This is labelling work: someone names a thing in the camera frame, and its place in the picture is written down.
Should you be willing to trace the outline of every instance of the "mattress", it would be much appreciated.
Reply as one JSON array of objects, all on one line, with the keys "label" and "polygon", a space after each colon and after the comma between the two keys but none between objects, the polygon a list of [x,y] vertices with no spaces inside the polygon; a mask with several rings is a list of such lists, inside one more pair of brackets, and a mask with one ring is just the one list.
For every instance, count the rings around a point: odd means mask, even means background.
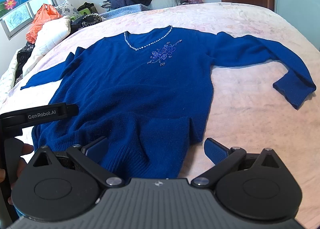
[{"label": "mattress", "polygon": [[[20,87],[37,72],[63,62],[78,46],[87,48],[103,37],[126,30],[140,34],[168,25],[278,41],[301,57],[314,83],[320,84],[320,52],[276,13],[244,4],[185,5],[126,15],[79,30],[44,56],[8,93],[0,113],[47,104],[60,81],[24,90]],[[286,72],[279,62],[213,67],[214,96],[204,140],[211,137],[226,147],[239,146],[249,153],[273,148],[302,188],[303,200],[297,219],[306,228],[316,228],[320,225],[320,99],[316,91],[295,110],[272,87]],[[31,129],[24,129],[19,139],[32,144]],[[191,180],[212,166],[200,143],[190,147],[179,176]]]}]

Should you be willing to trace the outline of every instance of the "sweater cuff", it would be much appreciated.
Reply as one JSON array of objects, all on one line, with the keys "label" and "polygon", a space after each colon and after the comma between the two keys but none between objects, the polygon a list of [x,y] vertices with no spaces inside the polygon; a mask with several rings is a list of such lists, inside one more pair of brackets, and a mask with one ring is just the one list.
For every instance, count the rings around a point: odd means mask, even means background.
[{"label": "sweater cuff", "polygon": [[281,93],[295,109],[299,109],[305,98],[316,90],[315,87],[303,82],[291,69],[273,84],[273,88]]}]

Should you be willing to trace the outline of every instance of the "floral applique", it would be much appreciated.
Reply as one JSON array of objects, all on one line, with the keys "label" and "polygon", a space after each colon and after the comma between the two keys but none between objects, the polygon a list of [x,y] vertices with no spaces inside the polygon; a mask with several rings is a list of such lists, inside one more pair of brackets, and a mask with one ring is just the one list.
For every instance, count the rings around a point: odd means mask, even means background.
[{"label": "floral applique", "polygon": [[166,60],[167,57],[172,57],[172,53],[176,50],[174,46],[176,46],[180,42],[182,42],[182,39],[180,39],[173,45],[171,45],[170,42],[167,42],[167,44],[164,45],[163,48],[157,49],[157,51],[153,51],[153,56],[150,57],[151,60],[148,62],[148,64],[159,62],[160,66],[164,66],[165,62],[162,61]]}]

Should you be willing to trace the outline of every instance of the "human hand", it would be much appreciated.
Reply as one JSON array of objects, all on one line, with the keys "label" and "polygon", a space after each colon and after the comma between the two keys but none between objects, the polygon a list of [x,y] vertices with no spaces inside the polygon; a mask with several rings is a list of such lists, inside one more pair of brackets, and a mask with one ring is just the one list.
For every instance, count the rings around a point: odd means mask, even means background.
[{"label": "human hand", "polygon": [[[29,145],[29,144],[24,144],[23,148],[22,148],[22,152],[21,152],[21,156],[23,155],[27,155],[30,154],[31,152],[33,152],[33,146]],[[19,163],[18,163],[18,169],[17,169],[17,177],[19,178],[21,175],[21,172],[24,170],[24,168],[27,166],[26,161],[24,160],[24,158],[20,158]],[[0,169],[0,183],[3,182],[5,179],[5,170],[4,169]],[[11,197],[9,197],[8,199],[8,203],[10,205],[12,205],[12,200]]]}]

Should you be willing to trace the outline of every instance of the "blue blanket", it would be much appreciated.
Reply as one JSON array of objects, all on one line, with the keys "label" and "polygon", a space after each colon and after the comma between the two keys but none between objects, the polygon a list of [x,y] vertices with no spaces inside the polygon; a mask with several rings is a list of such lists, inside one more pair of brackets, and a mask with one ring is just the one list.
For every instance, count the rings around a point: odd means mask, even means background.
[{"label": "blue blanket", "polygon": [[213,95],[211,66],[270,59],[289,68],[273,87],[298,109],[316,86],[303,61],[278,42],[170,26],[103,38],[22,87],[62,79],[50,103],[79,106],[78,116],[35,126],[35,149],[64,151],[105,136],[97,162],[109,171],[124,179],[174,178],[189,145],[203,138]]},{"label": "blue blanket", "polygon": [[150,11],[150,9],[147,6],[144,6],[142,4],[135,4],[135,5],[129,5],[119,9],[115,9],[113,11],[102,13],[100,14],[100,16],[104,17],[107,20],[110,20],[113,18],[127,15],[127,14],[132,14],[132,13],[142,12],[142,11]]}]

